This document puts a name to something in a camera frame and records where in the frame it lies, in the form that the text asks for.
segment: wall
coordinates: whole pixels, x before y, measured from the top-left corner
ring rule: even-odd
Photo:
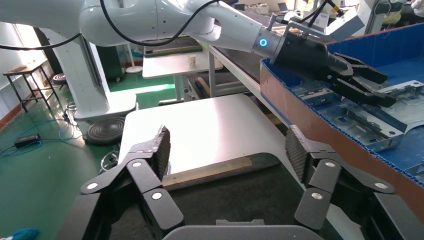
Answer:
[[[21,41],[10,23],[0,22],[0,44],[10,46],[22,46]],[[0,49],[0,120],[3,119],[10,111],[18,106],[19,100],[9,84],[7,77],[3,76],[2,73],[13,68],[19,64],[26,64],[26,55],[23,51],[13,51]],[[49,76],[52,74],[52,70],[45,62],[43,69]],[[19,76],[13,81],[16,90],[22,98],[26,98],[31,92],[28,89],[27,84],[23,77]]]

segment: stool leg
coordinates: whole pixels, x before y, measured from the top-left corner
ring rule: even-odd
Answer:
[[[19,104],[23,107],[23,109],[25,110],[25,113],[28,113],[28,110],[27,110],[27,108],[25,107],[25,104],[24,104],[24,103],[22,103],[22,98],[21,98],[21,96],[19,96],[18,90],[16,90],[16,87],[15,87],[15,85],[13,84],[13,81],[12,81],[11,77],[10,77],[10,76],[7,76],[7,80],[9,80],[9,83],[10,83],[10,85],[12,86],[13,91],[14,91],[14,93],[15,93],[15,94],[16,94],[16,96],[17,96],[17,99],[19,99]]]
[[[44,100],[45,104],[47,105],[47,108],[48,108],[49,110],[51,110],[50,105],[49,105],[49,103],[47,102],[46,97],[45,97],[45,96],[44,96],[44,94],[41,92],[41,89],[40,89],[40,87],[39,87],[38,83],[36,82],[36,79],[34,78],[34,76],[33,76],[33,74],[32,74],[32,73],[31,73],[30,75],[31,75],[32,80],[34,81],[35,85],[37,86],[37,89],[38,89],[38,91],[39,91],[39,93],[40,93],[40,95],[41,95],[42,99]]]
[[[59,100],[58,95],[56,94],[55,89],[52,86],[52,83],[49,81],[49,77],[47,76],[46,72],[44,71],[43,67],[41,66],[41,72],[45,77],[45,80],[47,81],[48,85],[50,86],[51,90],[53,91],[53,94],[56,96],[56,99]]]
[[[30,85],[30,83],[28,82],[27,77],[25,76],[25,74],[22,74],[22,77],[23,77],[23,79],[25,80],[25,83],[26,83],[26,85],[28,86],[29,90],[31,91],[31,97],[32,97],[32,98],[35,98],[35,97],[36,97],[36,95],[34,94],[34,91],[33,91],[33,89],[31,88],[31,85]]]

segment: black cushion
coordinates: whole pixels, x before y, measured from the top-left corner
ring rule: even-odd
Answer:
[[[87,131],[87,141],[96,146],[113,146],[121,143],[125,117],[115,116],[99,121]]]

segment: carbon fiber finger pad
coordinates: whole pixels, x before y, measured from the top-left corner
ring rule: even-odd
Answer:
[[[285,139],[285,150],[287,158],[293,166],[297,177],[302,182],[305,164],[308,159],[309,152],[305,149],[302,142],[307,141],[305,136],[296,125],[291,125],[287,131]]]

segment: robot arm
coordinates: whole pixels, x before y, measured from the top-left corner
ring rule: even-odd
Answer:
[[[208,0],[123,0],[120,6],[118,0],[104,1],[117,29],[138,41],[174,36],[194,12],[208,3]],[[358,60],[330,54],[325,44],[306,37],[312,34],[330,41],[344,40],[364,26],[355,11],[346,12],[343,18],[330,24],[326,33],[290,21],[281,34],[272,31],[275,18],[276,15],[265,27],[220,1],[200,10],[182,33],[212,46],[269,58],[271,64],[329,83],[336,93],[359,104],[384,107],[394,104],[393,98],[375,93],[361,83],[357,77],[362,74],[358,70],[364,67],[353,64]],[[88,41],[99,46],[127,43],[107,21],[99,0],[3,0],[0,1],[0,21],[81,32]],[[290,32],[292,27],[301,33]],[[375,69],[361,64],[371,70],[367,72],[369,80],[384,78]]]

